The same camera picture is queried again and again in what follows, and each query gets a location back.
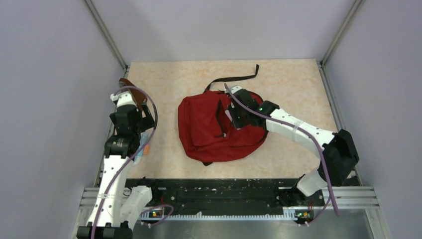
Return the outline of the red backpack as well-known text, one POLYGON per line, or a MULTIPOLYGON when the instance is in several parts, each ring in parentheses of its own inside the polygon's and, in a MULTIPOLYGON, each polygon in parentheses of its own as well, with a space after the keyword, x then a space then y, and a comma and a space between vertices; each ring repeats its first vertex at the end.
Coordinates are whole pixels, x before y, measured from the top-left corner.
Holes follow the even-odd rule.
POLYGON ((247 157, 266 140, 268 131, 248 125, 236 129, 226 110, 230 99, 224 91, 204 92, 185 97, 178 106, 179 139, 185 154, 203 165, 247 157))

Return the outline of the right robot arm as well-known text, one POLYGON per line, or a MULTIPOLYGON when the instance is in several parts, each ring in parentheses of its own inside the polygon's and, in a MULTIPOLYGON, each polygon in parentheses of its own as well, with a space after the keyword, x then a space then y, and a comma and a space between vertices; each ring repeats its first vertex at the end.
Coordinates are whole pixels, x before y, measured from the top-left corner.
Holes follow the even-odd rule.
POLYGON ((236 129, 261 127, 300 144, 317 158, 319 166, 302 176, 294 186, 292 199, 305 205, 312 195, 325 187, 342 186, 359 162, 350 132, 326 130, 300 120, 270 101, 257 102, 252 93, 240 86, 226 88, 230 99, 227 114, 236 129))

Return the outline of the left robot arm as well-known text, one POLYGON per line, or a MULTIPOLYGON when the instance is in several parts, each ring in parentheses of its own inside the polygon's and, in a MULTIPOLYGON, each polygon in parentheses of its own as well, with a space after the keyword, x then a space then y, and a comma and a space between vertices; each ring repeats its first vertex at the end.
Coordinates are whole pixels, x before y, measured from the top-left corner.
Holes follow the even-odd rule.
POLYGON ((105 142, 101 183, 87 223, 77 229, 78 239, 131 239, 142 209, 157 204, 160 198, 158 190, 136 186, 123 200, 128 173, 153 134, 143 144, 141 137, 146 130, 156 129, 157 113, 150 112, 146 103, 129 104, 117 107, 110 118, 113 133, 105 142))

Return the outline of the orange highlighter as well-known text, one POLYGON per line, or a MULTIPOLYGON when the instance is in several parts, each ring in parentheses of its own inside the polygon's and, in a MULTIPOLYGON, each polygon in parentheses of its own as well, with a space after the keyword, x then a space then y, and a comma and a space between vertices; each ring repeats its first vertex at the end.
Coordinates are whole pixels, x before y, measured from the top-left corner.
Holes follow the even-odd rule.
POLYGON ((143 155, 148 155, 150 151, 150 145, 146 145, 142 151, 143 155))

